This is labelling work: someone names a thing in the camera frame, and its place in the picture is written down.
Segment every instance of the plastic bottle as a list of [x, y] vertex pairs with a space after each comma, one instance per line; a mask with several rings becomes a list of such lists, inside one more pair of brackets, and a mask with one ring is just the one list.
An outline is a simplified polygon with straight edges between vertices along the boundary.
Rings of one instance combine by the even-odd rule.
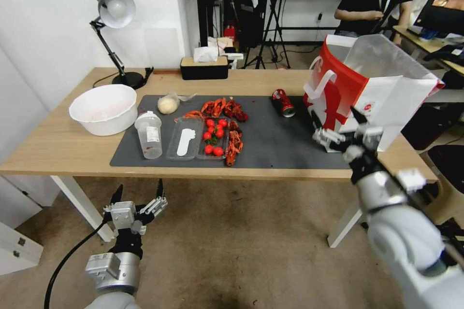
[[135, 120], [140, 146], [146, 159], [155, 159], [163, 154], [161, 147], [161, 120], [153, 111], [141, 114]]

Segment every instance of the black lamp base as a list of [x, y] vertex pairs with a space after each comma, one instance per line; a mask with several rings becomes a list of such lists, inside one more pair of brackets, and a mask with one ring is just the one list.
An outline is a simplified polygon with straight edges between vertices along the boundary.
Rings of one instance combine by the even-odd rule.
[[121, 75], [116, 76], [113, 79], [113, 84], [125, 84], [133, 89], [143, 87], [146, 83], [146, 79], [138, 72], [126, 72], [126, 83], [122, 81]]

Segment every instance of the plastic bag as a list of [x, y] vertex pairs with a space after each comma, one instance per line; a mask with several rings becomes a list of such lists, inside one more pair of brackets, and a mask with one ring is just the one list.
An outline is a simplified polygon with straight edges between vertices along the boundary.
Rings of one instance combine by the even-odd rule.
[[189, 101], [196, 95], [197, 93], [190, 96], [178, 96], [176, 92], [170, 92], [168, 95], [158, 99], [158, 110], [162, 114], [171, 114], [179, 108], [181, 101]]

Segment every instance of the bag handle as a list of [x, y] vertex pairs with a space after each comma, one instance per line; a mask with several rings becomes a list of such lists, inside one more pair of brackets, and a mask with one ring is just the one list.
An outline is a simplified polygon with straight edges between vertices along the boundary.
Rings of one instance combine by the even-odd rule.
[[[323, 62], [323, 59], [321, 56], [314, 59], [309, 69], [312, 70], [315, 64], [319, 61], [321, 61], [321, 64], [319, 65], [319, 69], [318, 69], [320, 72], [320, 67], [322, 66], [322, 62]], [[309, 83], [306, 83], [303, 89], [305, 90], [306, 94], [308, 94], [308, 97], [310, 99], [317, 99], [322, 94], [322, 91], [324, 90], [329, 80], [336, 76], [337, 74], [335, 72], [333, 72], [332, 70], [327, 70], [324, 76], [322, 77], [321, 81], [319, 82], [318, 86], [316, 87], [316, 89], [313, 89]]]

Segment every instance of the tissue box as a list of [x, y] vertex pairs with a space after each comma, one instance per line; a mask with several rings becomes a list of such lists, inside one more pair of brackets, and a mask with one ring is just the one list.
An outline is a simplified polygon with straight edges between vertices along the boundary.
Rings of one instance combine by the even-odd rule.
[[229, 73], [229, 63], [226, 56], [209, 63], [195, 63], [193, 57], [184, 57], [180, 61], [180, 72], [184, 80], [224, 80]]

